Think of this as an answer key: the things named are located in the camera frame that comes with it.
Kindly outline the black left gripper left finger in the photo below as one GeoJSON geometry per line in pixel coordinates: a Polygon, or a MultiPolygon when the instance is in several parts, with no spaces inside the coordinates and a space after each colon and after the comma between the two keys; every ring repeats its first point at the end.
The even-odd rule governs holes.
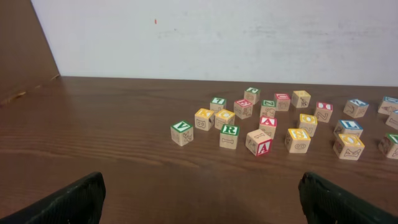
{"type": "Polygon", "coordinates": [[[105,196],[103,175],[93,172],[32,205],[1,218],[1,223],[98,224],[105,196]]]}

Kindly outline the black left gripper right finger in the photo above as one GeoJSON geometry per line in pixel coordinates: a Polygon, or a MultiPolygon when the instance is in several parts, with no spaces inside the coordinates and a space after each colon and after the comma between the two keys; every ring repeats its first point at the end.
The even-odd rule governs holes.
{"type": "Polygon", "coordinates": [[[392,223],[397,217],[342,189],[314,172],[298,184],[300,203],[308,223],[392,223]]]}

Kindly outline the green B block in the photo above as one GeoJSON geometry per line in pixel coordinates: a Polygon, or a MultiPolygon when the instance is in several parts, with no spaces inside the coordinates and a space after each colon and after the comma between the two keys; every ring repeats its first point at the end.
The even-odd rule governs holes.
{"type": "Polygon", "coordinates": [[[389,159],[397,159],[397,134],[386,133],[378,145],[378,149],[389,159]]]}

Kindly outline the green R block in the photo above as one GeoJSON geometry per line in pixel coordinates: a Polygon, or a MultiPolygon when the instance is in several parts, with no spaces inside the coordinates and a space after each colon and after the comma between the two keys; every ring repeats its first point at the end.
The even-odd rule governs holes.
{"type": "Polygon", "coordinates": [[[220,147],[236,149],[239,131],[239,126],[224,124],[220,130],[220,147]]]}

